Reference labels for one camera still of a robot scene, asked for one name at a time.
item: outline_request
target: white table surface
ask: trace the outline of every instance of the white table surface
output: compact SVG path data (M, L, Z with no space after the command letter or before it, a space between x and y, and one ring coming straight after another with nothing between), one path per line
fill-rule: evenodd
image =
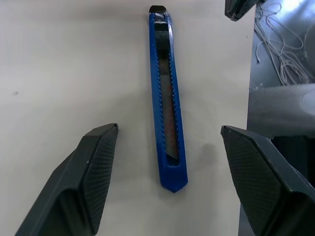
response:
M189 183L159 183L149 26L174 22ZM224 0L0 1L0 229L13 235L81 137L119 125L99 236L236 236L237 197L220 136L246 127L254 10Z

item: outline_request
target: white cable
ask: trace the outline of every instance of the white cable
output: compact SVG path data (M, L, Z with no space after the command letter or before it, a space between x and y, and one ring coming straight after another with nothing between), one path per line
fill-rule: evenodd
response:
M270 54L270 58L276 70L276 73L278 75L278 78L283 86L297 84L293 78L294 74L297 76L297 78L299 79L301 83L309 84L310 78L313 78L313 76L307 71L307 69L302 65L298 57L293 52L289 52L285 50L286 48L292 51L301 50L304 47L304 42L293 30L286 27L276 17L274 17L274 15L280 12L282 5L280 3L274 3L274 4L268 5L268 7L272 5L278 5L279 9L277 11L271 11L271 10L262 8L260 3L258 4L259 9L257 9L257 13L259 15L255 16L254 30L257 33L257 35L262 39L262 41L259 42L256 47L255 54L256 54L257 62L260 63L260 59L258 56L258 48L262 43L264 43ZM266 35L265 31L263 30L260 24L260 21L263 18L265 18L266 25L269 27L268 35ZM293 34L300 41L301 46L294 47L292 45L286 44L282 35L277 31L274 23L277 23L278 25L283 27L285 30ZM271 31L273 31L281 39L281 41L271 40L270 39ZM276 47L274 43L279 44L281 48ZM274 57L278 58L280 66L276 64Z

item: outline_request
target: cable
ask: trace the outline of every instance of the cable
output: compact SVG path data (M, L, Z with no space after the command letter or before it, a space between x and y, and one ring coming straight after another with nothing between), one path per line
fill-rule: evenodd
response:
M301 50L304 47L304 42L293 30L286 27L276 17L274 17L274 15L281 11L282 5L280 3L274 3L268 5L268 7L273 5L278 5L279 9L277 11L271 11L269 9L262 8L261 4L258 3L259 9L257 9L256 11L254 30L262 41L259 42L256 47L255 55L257 62L260 63L258 49L259 46L263 43L266 46L267 51L269 52L272 64L276 70L280 83L283 86L297 84L297 82L294 79L294 75L299 79L301 83L309 84L311 82L310 78L314 79L312 74L310 74L307 71L307 69L302 65L302 63L298 59L298 57L292 52ZM260 21L262 19L265 19L265 23L269 27L268 35L266 34L266 32L264 31L260 24ZM277 31L274 23L277 23L278 25L289 31L291 34L293 34L300 41L301 45L299 47L294 47L292 45L286 44L282 35ZM271 40L270 39L271 31L273 31L281 39L281 41ZM280 66L277 65L276 58L278 58Z

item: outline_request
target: tangled wires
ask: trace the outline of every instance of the tangled wires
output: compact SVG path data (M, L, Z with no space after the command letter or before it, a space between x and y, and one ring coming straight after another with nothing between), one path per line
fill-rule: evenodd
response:
M310 74L307 71L307 69L301 64L298 57L292 52L292 51L298 51L302 49L304 47L304 43L302 39L295 32L293 32L290 28L283 25L276 17L274 17L274 15L280 12L282 5L280 3L274 3L269 6L272 6L272 5L278 5L279 9L277 11L270 11L268 9L262 8L259 3L258 4L259 8L256 11L254 30L257 33L257 35L260 37L260 39L262 40L257 45L257 48L256 48L257 62L260 63L260 59L258 56L258 48L262 43L264 43L270 54L271 61L277 72L278 78L283 86L297 84L294 77L298 78L298 80L302 84L309 84L311 82L310 78L313 79L312 74ZM260 22L263 19L265 20L267 26L269 27L268 35L263 30L260 24ZM274 23L277 23L278 25L282 26L287 31L291 32L299 40L300 46L294 47L294 46L286 44L282 35L279 32L277 32ZM271 30L276 33L276 35L281 39L281 41L270 39ZM275 61L276 58L278 58L280 62L280 68L276 65L276 61Z

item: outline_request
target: blue utility knife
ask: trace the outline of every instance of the blue utility knife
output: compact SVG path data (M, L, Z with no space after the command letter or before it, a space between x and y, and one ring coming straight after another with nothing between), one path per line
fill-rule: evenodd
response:
M151 6L150 63L154 126L162 186L177 192L188 183L173 28L164 6Z

